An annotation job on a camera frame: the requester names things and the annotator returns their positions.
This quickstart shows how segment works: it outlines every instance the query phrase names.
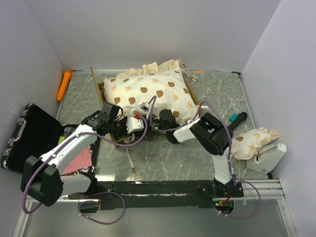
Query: orange object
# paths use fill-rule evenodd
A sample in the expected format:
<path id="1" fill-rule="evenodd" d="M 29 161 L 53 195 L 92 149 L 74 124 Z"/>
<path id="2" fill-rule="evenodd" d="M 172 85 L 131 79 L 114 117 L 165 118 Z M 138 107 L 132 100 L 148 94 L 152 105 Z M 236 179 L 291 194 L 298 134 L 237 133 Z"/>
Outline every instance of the orange object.
<path id="1" fill-rule="evenodd" d="M 72 76 L 72 72 L 70 70 L 66 70 L 64 72 L 64 78 L 63 78 L 63 81 L 61 82 L 61 85 L 60 85 L 60 88 L 59 88 L 59 91 L 58 91 L 58 94 L 57 94 L 57 101 L 58 102 L 61 102 L 64 98 L 64 95 L 65 95 L 65 92 L 66 92 L 66 89 L 67 89 L 67 86 L 68 86 L 68 83 L 70 81 L 70 78 Z"/>
<path id="2" fill-rule="evenodd" d="M 193 71 L 193 73 L 204 73 L 204 71 Z"/>

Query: small pillow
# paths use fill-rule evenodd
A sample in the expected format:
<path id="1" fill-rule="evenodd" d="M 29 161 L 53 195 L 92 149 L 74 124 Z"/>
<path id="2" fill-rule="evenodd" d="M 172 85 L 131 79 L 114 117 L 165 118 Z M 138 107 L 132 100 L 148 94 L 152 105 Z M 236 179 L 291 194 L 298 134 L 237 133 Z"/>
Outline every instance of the small pillow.
<path id="1" fill-rule="evenodd" d="M 170 109 L 177 123 L 184 124 L 197 112 L 193 99 L 182 77 L 181 69 L 176 68 L 160 73 L 105 79 L 106 100 L 123 108 L 123 114 L 133 117 L 143 102 L 157 96 L 153 114 L 159 116 L 163 109 Z"/>
<path id="2" fill-rule="evenodd" d="M 254 154 L 258 154 L 257 148 L 260 148 L 279 137 L 280 135 L 274 130 L 268 131 L 263 127 L 252 129 L 246 133 L 241 133 L 238 137 L 232 139 L 232 155 L 236 159 L 251 159 Z"/>

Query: pink cloth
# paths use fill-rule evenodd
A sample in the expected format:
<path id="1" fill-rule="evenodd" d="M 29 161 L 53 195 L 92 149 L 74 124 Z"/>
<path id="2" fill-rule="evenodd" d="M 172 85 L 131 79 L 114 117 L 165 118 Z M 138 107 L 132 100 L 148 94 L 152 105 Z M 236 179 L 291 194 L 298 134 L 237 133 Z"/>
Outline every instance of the pink cloth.
<path id="1" fill-rule="evenodd" d="M 86 147 L 81 153 L 79 153 L 76 158 L 74 158 L 63 171 L 62 174 L 68 174 L 79 169 L 86 168 L 92 166 L 91 155 L 89 153 L 88 147 Z"/>

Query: gray marble surface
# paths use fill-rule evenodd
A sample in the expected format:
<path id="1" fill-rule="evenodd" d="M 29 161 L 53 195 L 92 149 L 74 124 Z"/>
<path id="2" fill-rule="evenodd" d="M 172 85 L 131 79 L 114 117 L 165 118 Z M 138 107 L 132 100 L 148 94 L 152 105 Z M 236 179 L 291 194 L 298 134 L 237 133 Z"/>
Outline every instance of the gray marble surface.
<path id="1" fill-rule="evenodd" d="M 98 73 L 98 81 L 105 77 L 115 77 L 119 72 Z M 197 82 L 188 80 L 200 101 L 212 103 L 224 121 L 233 113 L 248 112 L 237 74 L 205 71 L 196 74 Z M 80 123 L 81 120 L 100 109 L 92 75 L 89 72 L 75 72 L 67 90 L 59 115 L 61 123 Z M 239 135 L 253 128 L 250 117 L 235 129 Z M 211 155 L 197 140 L 179 145 L 170 144 L 164 134 L 157 133 L 153 138 L 128 148 L 134 163 L 137 180 L 203 180 L 214 178 Z M 246 162 L 232 158 L 237 179 L 267 179 L 267 175 L 249 170 Z M 99 181 L 135 180 L 128 160 L 127 149 L 101 142 L 96 166 L 100 168 L 96 175 Z"/>

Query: wooden bed frame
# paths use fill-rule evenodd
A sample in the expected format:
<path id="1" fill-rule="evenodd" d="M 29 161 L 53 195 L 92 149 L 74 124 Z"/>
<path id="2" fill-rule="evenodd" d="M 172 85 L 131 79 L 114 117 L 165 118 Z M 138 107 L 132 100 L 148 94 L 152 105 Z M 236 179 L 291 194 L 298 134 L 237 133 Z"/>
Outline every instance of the wooden bed frame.
<path id="1" fill-rule="evenodd" d="M 90 70 L 91 70 L 91 74 L 92 74 L 92 77 L 93 77 L 93 81 L 94 81 L 94 85 L 95 85 L 95 89 L 97 91 L 97 95 L 98 95 L 98 99 L 99 99 L 99 103 L 100 103 L 100 107 L 101 109 L 103 108 L 103 105 L 104 103 L 106 102 L 106 98 L 105 98 L 105 95 L 104 95 L 104 81 L 103 82 L 100 82 L 98 83 L 98 80 L 94 74 L 94 71 L 93 71 L 93 68 L 90 67 Z M 187 80 L 184 78 L 184 82 L 188 88 L 188 91 L 192 97 L 192 100 L 193 102 L 196 104 L 196 105 L 199 105 L 200 104 L 200 101 L 198 100 L 197 96 L 195 95 L 195 93 L 193 92 L 190 84 L 188 84 Z"/>

